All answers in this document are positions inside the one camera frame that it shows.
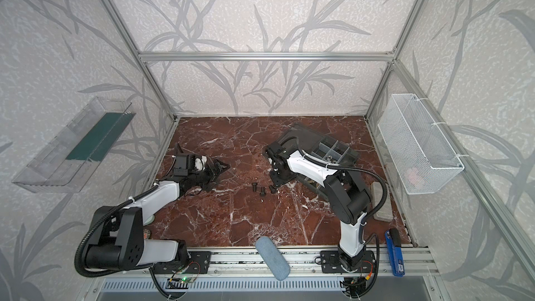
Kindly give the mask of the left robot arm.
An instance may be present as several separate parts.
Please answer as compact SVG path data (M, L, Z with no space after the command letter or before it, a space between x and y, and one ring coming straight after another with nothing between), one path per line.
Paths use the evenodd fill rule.
M185 241L151 240L144 236L144 223L167 204L192 188L211 191L229 164L196 154L177 154L170 170L149 190L117 206L96 210L74 257L74 267L83 277L104 277L122 271L151 270L159 263L188 267Z

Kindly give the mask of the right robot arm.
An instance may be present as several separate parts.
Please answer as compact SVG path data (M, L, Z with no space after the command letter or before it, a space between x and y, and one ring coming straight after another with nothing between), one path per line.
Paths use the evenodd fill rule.
M278 188L297 176L309 178L323 188L335 216L341 223L339 256L349 265L360 260L366 251L364 227L385 204L388 185L378 174L358 167L323 161L305 152L298 144L285 147L278 142L264 148L272 170L270 177ZM373 177L381 186L382 196L374 206L372 193L362 175Z

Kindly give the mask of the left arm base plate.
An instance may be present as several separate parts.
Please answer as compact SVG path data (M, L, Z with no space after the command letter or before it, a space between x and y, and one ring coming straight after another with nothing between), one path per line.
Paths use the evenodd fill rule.
M153 270L156 275L171 273L205 275L208 273L211 255L210 251L193 251L189 253L189 259L156 263Z

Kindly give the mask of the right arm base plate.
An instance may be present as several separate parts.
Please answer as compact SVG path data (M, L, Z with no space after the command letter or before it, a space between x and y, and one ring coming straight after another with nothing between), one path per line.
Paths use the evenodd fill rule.
M375 264L376 257L371 250L365 250L356 257L349 257L338 250L320 252L322 273L369 274Z

